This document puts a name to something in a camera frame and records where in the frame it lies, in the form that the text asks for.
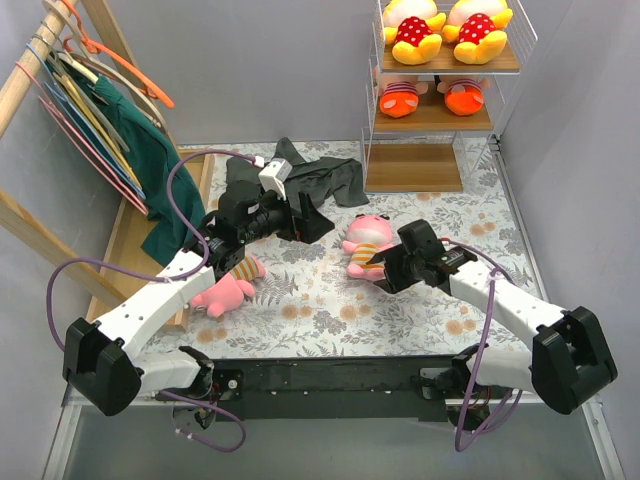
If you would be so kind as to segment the grey hanger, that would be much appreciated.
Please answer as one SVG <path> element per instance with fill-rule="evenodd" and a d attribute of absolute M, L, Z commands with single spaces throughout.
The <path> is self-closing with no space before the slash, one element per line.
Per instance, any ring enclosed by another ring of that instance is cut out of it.
<path fill-rule="evenodd" d="M 82 88 L 78 86 L 78 84 L 71 77 L 71 73 L 79 73 L 80 76 L 88 80 L 91 85 L 95 85 L 97 83 L 98 76 L 90 71 L 87 67 L 74 60 L 67 53 L 54 49 L 49 54 L 49 56 L 53 64 L 53 68 L 62 85 L 69 92 L 69 96 L 75 100 L 78 100 L 81 105 L 86 107 L 86 109 L 97 120 L 97 122 L 101 125 L 105 132 L 109 134 L 109 137 L 112 139 L 112 141 L 118 144 L 118 147 L 116 147 L 116 150 L 118 152 L 129 152 L 130 149 L 124 139 L 120 136 L 115 127 L 102 113 L 102 111 L 95 105 L 94 101 L 91 100 L 82 90 Z"/>

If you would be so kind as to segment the black-haired doll striped shirt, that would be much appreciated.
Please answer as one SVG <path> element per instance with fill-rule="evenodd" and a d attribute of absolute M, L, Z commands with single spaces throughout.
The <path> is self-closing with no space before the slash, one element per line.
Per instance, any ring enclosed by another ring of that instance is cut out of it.
<path fill-rule="evenodd" d="M 379 98 L 379 109 L 389 118 L 399 119 L 414 113 L 429 84 L 417 76 L 377 74 L 374 79 Z"/>

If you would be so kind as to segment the blue hanger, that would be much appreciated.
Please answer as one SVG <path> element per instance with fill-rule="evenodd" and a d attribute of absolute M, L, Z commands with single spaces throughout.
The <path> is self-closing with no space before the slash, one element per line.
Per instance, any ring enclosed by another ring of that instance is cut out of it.
<path fill-rule="evenodd" d="M 127 186 L 129 186 L 140 199 L 145 200 L 146 197 L 143 193 L 143 190 L 136 189 L 126 178 L 126 176 L 120 171 L 119 165 L 114 161 L 113 157 L 107 151 L 101 139 L 97 135 L 97 132 L 64 92 L 63 88 L 54 78 L 52 71 L 47 66 L 47 63 L 41 58 L 41 56 L 37 53 L 36 49 L 33 46 L 27 44 L 26 47 L 39 60 L 41 66 L 44 68 L 45 74 L 49 78 L 49 82 L 45 84 L 45 91 L 52 95 L 53 103 L 61 110 L 61 112 L 71 122 L 71 124 L 80 133 L 83 133 L 85 135 L 87 141 L 95 148 L 95 150 L 111 164 L 112 168 L 116 171 L 117 175 L 122 179 L 122 181 Z"/>

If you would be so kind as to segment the wooden clothes rack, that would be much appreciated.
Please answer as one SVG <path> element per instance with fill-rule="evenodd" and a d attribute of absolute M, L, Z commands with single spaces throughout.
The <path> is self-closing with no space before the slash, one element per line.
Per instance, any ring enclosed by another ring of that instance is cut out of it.
<path fill-rule="evenodd" d="M 73 253 L 104 254 L 120 194 L 78 152 L 27 86 L 1 137 L 1 190 Z M 1 330 L 46 328 L 52 264 L 8 229 L 1 231 Z"/>

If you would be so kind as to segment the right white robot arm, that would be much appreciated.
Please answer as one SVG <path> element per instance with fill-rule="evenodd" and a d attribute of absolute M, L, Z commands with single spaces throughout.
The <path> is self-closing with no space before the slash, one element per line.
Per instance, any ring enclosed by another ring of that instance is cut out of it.
<path fill-rule="evenodd" d="M 399 244 L 375 254 L 385 276 L 378 286 L 396 294 L 422 282 L 464 301 L 509 330 L 525 350 L 507 352 L 480 344 L 452 366 L 454 389 L 475 397 L 487 386 L 536 394 L 568 415 L 618 377 L 597 316 L 536 298 L 513 284 L 504 269 L 479 250 L 437 238 L 425 220 L 398 231 Z"/>

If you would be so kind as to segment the green shirt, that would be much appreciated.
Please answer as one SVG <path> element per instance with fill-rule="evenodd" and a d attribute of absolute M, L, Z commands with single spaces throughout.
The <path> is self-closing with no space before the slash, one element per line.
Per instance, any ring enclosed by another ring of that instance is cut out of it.
<path fill-rule="evenodd" d="M 162 266 L 191 237 L 191 232 L 174 210 L 177 206 L 193 226 L 205 215 L 199 189 L 188 170 L 182 167 L 172 182 L 173 198 L 167 196 L 167 181 L 180 156 L 172 143 L 137 106 L 103 76 L 95 85 L 71 73 L 71 77 L 115 127 L 130 151 L 123 155 L 138 178 L 146 197 L 147 219 L 154 224 L 141 244 L 142 250 Z"/>

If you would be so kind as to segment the dark grey cloth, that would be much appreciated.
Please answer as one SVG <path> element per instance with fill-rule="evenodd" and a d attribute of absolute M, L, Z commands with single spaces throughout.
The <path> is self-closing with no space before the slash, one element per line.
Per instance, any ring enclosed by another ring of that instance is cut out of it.
<path fill-rule="evenodd" d="M 278 141 L 274 158 L 285 159 L 292 166 L 284 185 L 293 210 L 301 210 L 300 193 L 308 194 L 316 209 L 329 197 L 345 208 L 369 203 L 364 193 L 362 165 L 353 158 L 322 156 L 307 162 L 286 137 Z"/>

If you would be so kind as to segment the orange hanger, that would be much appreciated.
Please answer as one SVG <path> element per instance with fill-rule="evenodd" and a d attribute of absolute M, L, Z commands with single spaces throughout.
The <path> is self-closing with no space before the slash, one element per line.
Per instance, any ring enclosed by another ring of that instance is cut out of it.
<path fill-rule="evenodd" d="M 62 3 L 76 19 L 76 24 L 72 26 L 75 26 L 79 31 L 80 39 L 77 40 L 78 44 L 86 47 L 88 52 L 91 54 L 105 53 L 120 66 L 124 67 L 131 74 L 133 74 L 134 77 L 142 83 L 142 85 L 144 86 L 143 91 L 148 97 L 160 100 L 166 107 L 170 109 L 175 106 L 173 100 L 158 85 L 156 85 L 146 75 L 144 75 L 137 67 L 132 65 L 129 61 L 125 60 L 105 45 L 102 45 L 91 39 L 82 26 L 82 19 L 76 8 L 72 6 L 71 3 L 67 0 L 62 0 Z"/>

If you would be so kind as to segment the beige hanger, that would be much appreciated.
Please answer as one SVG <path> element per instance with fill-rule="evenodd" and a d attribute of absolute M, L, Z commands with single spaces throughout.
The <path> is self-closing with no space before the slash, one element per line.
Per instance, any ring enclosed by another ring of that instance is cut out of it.
<path fill-rule="evenodd" d="M 80 4 L 99 34 L 100 40 L 94 40 L 87 33 L 88 36 L 94 41 L 105 45 L 140 70 L 108 2 L 81 1 Z M 63 26 L 70 31 L 70 35 L 61 41 L 65 53 L 84 66 L 91 67 L 99 74 L 123 85 L 131 94 L 137 108 L 171 140 L 168 124 L 155 104 L 155 100 L 158 99 L 148 97 L 143 91 L 144 86 L 142 83 L 108 55 L 105 53 L 91 54 L 86 47 L 77 43 L 77 40 L 80 39 L 79 31 L 75 26 L 72 26 L 76 24 L 76 19 L 62 1 L 43 1 L 43 6 L 48 12 L 61 20 Z"/>

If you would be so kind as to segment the yellow hanger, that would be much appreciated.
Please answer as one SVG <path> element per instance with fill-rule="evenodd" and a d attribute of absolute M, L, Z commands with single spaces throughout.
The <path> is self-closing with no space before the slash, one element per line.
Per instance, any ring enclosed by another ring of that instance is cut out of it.
<path fill-rule="evenodd" d="M 97 132 L 97 135 L 101 139 L 105 148 L 113 157 L 114 161 L 119 165 L 120 171 L 136 189 L 142 190 L 142 186 L 133 172 L 133 169 L 126 161 L 125 156 L 121 152 L 119 144 L 110 136 L 111 133 L 115 133 L 115 129 L 108 126 L 106 117 L 68 76 L 61 76 L 58 73 L 54 73 L 53 76 L 65 90 L 68 97 L 74 102 L 74 105 Z"/>

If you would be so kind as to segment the floral table mat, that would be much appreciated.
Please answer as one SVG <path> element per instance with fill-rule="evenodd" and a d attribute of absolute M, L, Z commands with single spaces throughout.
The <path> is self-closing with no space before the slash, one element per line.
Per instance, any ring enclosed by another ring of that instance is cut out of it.
<path fill-rule="evenodd" d="M 373 194 L 364 212 L 385 214 L 393 228 L 427 220 L 441 236 L 474 246 L 502 265 L 531 295 L 540 292 L 501 173 L 481 139 L 455 144 L 465 166 L 459 193 Z M 183 328 L 166 328 L 149 353 L 183 345 L 213 358 L 455 354 L 478 341 L 484 317 L 476 308 L 417 284 L 389 295 L 347 275 L 342 242 L 354 211 L 328 200 L 332 232 L 306 245 L 275 237 L 247 251 L 266 269 L 256 294 L 219 318 L 193 311 Z"/>

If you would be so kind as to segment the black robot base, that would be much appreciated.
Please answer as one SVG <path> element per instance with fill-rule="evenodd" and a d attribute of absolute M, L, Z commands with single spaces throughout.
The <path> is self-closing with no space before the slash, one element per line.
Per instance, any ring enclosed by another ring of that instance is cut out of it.
<path fill-rule="evenodd" d="M 464 395 L 450 355 L 225 359 L 210 384 L 171 394 L 213 401 L 241 420 L 416 419 L 447 422 L 449 402 Z"/>

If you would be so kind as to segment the yellow frog plush big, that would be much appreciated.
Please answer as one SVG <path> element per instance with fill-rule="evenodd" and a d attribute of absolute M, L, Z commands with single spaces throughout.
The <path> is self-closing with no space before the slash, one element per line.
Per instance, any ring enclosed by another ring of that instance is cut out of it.
<path fill-rule="evenodd" d="M 403 65 L 422 65 L 440 52 L 447 16 L 433 0 L 393 0 L 382 12 L 385 44 Z"/>

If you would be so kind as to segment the pink pig plush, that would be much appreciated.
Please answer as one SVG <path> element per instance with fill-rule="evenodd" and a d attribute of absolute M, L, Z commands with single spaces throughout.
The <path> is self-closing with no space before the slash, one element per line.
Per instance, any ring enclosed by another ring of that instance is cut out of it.
<path fill-rule="evenodd" d="M 371 259 L 392 247 L 393 231 L 386 215 L 359 214 L 346 230 L 342 243 L 345 254 L 350 255 L 347 274 L 350 278 L 371 282 L 384 278 L 384 265 Z"/>
<path fill-rule="evenodd" d="M 246 297 L 253 298 L 256 290 L 252 281 L 265 275 L 265 267 L 255 256 L 247 254 L 212 287 L 196 295 L 190 306 L 205 311 L 210 318 L 219 318 L 237 309 Z"/>

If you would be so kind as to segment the yellow frog plush small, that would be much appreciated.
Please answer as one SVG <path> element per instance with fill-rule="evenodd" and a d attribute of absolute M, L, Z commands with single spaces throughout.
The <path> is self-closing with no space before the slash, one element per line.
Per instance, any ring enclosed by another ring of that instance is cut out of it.
<path fill-rule="evenodd" d="M 454 44 L 454 57 L 467 65 L 484 65 L 504 50 L 505 28 L 513 10 L 504 0 L 460 0 L 452 7 L 442 29 L 446 43 Z"/>

